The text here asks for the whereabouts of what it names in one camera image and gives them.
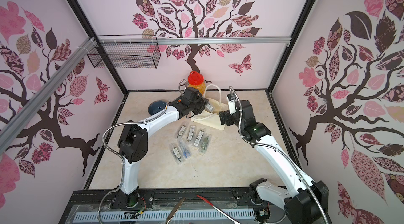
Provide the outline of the grey metal rod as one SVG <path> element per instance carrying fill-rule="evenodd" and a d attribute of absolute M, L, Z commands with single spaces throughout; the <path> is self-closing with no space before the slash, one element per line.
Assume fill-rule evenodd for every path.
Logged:
<path fill-rule="evenodd" d="M 173 219 L 173 217 L 175 216 L 175 214 L 177 213 L 177 211 L 180 209 L 181 205 L 183 204 L 183 202 L 186 200 L 186 197 L 182 198 L 179 203 L 176 204 L 176 206 L 171 210 L 171 212 L 168 214 L 168 216 L 166 217 L 166 220 L 164 222 L 164 224 L 169 224 L 170 221 Z"/>

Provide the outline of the clear compass case white label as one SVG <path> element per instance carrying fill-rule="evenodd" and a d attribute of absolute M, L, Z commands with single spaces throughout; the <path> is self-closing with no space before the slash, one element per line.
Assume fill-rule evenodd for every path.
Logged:
<path fill-rule="evenodd" d="M 193 144 L 192 144 L 193 147 L 195 147 L 195 148 L 199 147 L 199 144 L 201 143 L 201 140 L 202 140 L 202 138 L 203 138 L 205 132 L 206 132 L 206 130 L 205 130 L 204 128 L 201 128 L 201 129 L 198 131 L 198 133 L 197 133 L 197 135 L 196 135 L 196 138 L 195 138 L 195 141 L 194 141 Z"/>

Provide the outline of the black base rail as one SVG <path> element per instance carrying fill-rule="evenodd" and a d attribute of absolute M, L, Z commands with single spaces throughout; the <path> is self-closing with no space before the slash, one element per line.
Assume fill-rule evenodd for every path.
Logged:
<path fill-rule="evenodd" d="M 77 212 L 97 212 L 108 190 L 80 190 L 73 192 L 60 222 L 71 224 Z M 101 212 L 106 211 L 171 211 L 186 197 L 179 210 L 213 209 L 198 198 L 201 195 L 222 211 L 226 209 L 253 209 L 255 220 L 241 220 L 242 224 L 329 224 L 328 188 L 316 183 L 310 189 L 298 189 L 295 196 L 286 187 L 277 187 L 259 179 L 248 187 L 222 188 L 166 188 L 139 189 L 136 207 L 127 208 L 114 197 L 104 201 Z M 232 223 L 227 220 L 170 221 L 169 224 Z"/>

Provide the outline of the clear compass case blue compass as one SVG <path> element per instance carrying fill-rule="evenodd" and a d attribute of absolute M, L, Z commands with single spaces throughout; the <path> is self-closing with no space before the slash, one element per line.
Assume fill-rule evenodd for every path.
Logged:
<path fill-rule="evenodd" d="M 191 153 L 188 145 L 183 140 L 179 141 L 179 147 L 180 147 L 180 149 L 182 151 L 182 154 L 183 154 L 185 159 L 191 158 L 192 153 Z"/>

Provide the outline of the horizontal aluminium rail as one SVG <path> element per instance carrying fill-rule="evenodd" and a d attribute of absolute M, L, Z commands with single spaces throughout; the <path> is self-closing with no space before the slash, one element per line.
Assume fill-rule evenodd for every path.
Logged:
<path fill-rule="evenodd" d="M 289 44 L 291 37 L 221 37 L 221 38 L 112 38 L 101 39 L 101 43 L 154 43 L 158 45 L 184 45 L 184 44 Z"/>

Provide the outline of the diagonal aluminium rail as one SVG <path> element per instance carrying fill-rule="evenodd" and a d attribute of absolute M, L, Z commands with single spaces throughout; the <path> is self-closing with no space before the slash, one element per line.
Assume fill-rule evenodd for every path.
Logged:
<path fill-rule="evenodd" d="M 27 123 L 37 114 L 45 102 L 66 79 L 73 68 L 96 46 L 94 38 L 86 39 L 61 68 L 27 102 L 20 112 L 1 131 L 1 153 L 17 138 Z"/>

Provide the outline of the red-tipped metal rod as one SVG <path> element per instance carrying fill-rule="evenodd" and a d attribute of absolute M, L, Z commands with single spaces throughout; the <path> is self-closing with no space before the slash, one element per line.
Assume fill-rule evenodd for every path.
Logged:
<path fill-rule="evenodd" d="M 220 214 L 222 214 L 223 216 L 225 216 L 227 219 L 229 219 L 230 221 L 232 221 L 234 224 L 240 224 L 239 221 L 237 221 L 236 219 L 234 219 L 232 216 L 228 215 L 227 213 L 225 213 L 224 211 L 222 211 L 221 209 L 219 209 L 218 207 L 216 207 L 213 203 L 211 203 L 208 199 L 206 199 L 205 197 L 201 196 L 201 195 L 196 195 L 198 198 L 200 198 L 201 200 L 203 200 L 205 203 L 209 204 L 212 208 L 214 208 L 217 212 L 219 212 Z"/>

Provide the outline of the clear compass case green parts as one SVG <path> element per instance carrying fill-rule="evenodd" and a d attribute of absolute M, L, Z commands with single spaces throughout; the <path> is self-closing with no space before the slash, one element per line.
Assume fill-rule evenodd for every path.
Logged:
<path fill-rule="evenodd" d="M 200 142 L 200 146 L 199 146 L 199 150 L 198 150 L 198 152 L 201 155 L 204 155 L 206 153 L 206 151 L 207 151 L 207 149 L 209 147 L 210 141 L 211 141 L 211 135 L 210 134 L 207 134 L 207 135 L 205 135 L 203 137 L 202 141 Z"/>

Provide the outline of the blue-grey ceramic bowl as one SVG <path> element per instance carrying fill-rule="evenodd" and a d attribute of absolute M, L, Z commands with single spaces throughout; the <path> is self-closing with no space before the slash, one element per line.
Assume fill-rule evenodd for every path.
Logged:
<path fill-rule="evenodd" d="M 148 113 L 152 116 L 155 115 L 163 110 L 166 109 L 167 105 L 168 105 L 169 101 L 167 100 L 158 100 L 158 101 L 154 101 L 152 102 L 149 106 L 148 106 Z"/>

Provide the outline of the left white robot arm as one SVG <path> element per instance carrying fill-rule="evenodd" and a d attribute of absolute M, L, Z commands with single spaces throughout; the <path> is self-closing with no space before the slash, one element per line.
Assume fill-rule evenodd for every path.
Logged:
<path fill-rule="evenodd" d="M 189 113 L 200 115 L 204 110 L 213 111 L 213 109 L 213 105 L 197 89 L 187 87 L 180 97 L 168 102 L 162 111 L 143 121 L 125 123 L 118 141 L 118 153 L 123 159 L 118 192 L 121 195 L 121 201 L 127 207 L 134 207 L 139 199 L 138 173 L 140 161 L 148 151 L 148 139 L 163 127 L 180 120 Z"/>

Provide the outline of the red-lidded jar of corn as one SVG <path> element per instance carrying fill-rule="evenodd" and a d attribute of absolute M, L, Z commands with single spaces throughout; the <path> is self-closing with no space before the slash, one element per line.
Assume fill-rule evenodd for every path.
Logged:
<path fill-rule="evenodd" d="M 204 76 L 197 71 L 192 71 L 187 77 L 187 87 L 197 89 L 202 95 L 206 90 L 206 82 Z"/>

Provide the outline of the clear compass case barcode label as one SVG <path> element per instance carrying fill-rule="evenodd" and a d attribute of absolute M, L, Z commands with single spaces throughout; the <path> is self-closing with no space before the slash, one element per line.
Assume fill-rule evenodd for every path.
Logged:
<path fill-rule="evenodd" d="M 186 137 L 186 143 L 191 144 L 195 138 L 197 127 L 195 125 L 190 125 L 189 131 Z"/>

